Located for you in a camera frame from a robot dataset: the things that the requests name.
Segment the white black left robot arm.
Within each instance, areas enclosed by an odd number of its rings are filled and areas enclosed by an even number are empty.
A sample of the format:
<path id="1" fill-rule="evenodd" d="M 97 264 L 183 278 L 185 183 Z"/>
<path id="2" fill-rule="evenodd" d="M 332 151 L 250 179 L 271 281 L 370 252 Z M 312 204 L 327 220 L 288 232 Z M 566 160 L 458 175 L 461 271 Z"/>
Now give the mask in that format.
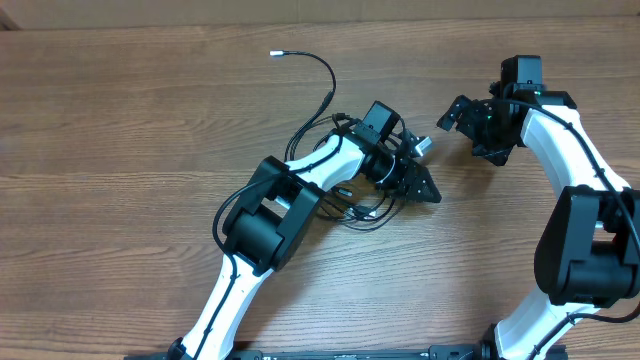
<path id="1" fill-rule="evenodd" d="M 441 195 L 419 164 L 432 145 L 376 101 L 362 119 L 328 116 L 333 129 L 309 155 L 265 158 L 249 182 L 220 206 L 212 235 L 223 253 L 217 282 L 193 328 L 169 359 L 224 359 L 260 286 L 293 257 L 326 196 L 362 175 L 391 202 L 438 203 Z"/>

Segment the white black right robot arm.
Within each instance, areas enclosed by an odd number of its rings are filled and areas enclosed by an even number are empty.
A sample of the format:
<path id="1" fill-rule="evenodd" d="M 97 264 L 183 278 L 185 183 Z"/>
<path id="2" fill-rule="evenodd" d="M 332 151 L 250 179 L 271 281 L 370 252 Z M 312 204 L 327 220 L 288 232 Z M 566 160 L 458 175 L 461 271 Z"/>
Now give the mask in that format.
<path id="1" fill-rule="evenodd" d="M 516 147 L 543 167 L 557 202 L 534 254 L 535 288 L 491 325 L 469 359 L 565 359 L 558 340 L 582 320 L 638 319 L 603 311 L 639 294 L 639 192 L 606 163 L 565 91 L 543 82 L 542 60 L 501 63 L 488 99 L 458 96 L 438 120 L 472 142 L 472 154 L 496 166 Z"/>

